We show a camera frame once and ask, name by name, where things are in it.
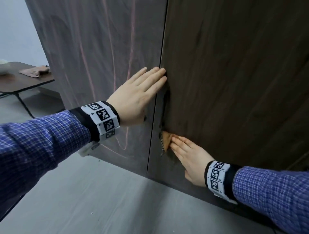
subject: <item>forearm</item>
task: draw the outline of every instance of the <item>forearm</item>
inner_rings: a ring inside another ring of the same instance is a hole
[[[90,141],[69,111],[0,126],[0,204],[28,192],[58,163]]]
[[[288,233],[309,233],[309,173],[244,167],[233,181],[238,201]]]

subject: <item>person's right hand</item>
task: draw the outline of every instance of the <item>person's right hand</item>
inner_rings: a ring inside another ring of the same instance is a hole
[[[107,100],[116,109],[121,126],[142,123],[146,105],[166,82],[164,68],[155,67],[146,71],[146,67],[138,71]]]
[[[206,187],[205,169],[214,158],[202,147],[183,136],[174,135],[170,147],[186,169],[184,171],[186,179],[194,185]]]

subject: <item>floor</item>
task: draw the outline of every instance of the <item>floor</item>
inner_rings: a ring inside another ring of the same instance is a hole
[[[35,117],[63,108],[36,89],[21,93]],[[0,98],[0,123],[30,117],[16,97]],[[274,230],[93,157],[74,153],[0,223],[0,233],[263,233]]]

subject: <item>wooden table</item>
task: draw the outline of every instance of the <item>wooden table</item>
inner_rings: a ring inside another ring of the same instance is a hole
[[[33,67],[34,66],[25,63],[10,62],[8,74],[0,76],[0,93],[2,93],[1,96],[7,94],[15,95],[32,118],[34,118],[34,116],[31,114],[26,104],[20,98],[19,93],[55,81],[51,73],[42,75],[40,78],[33,78],[18,73],[20,70]]]

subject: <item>plaid sleeve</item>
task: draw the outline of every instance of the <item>plaid sleeve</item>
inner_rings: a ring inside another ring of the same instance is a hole
[[[0,204],[28,192],[89,141],[89,130],[69,111],[0,125]]]
[[[233,193],[287,233],[309,233],[309,172],[243,167],[234,178]]]

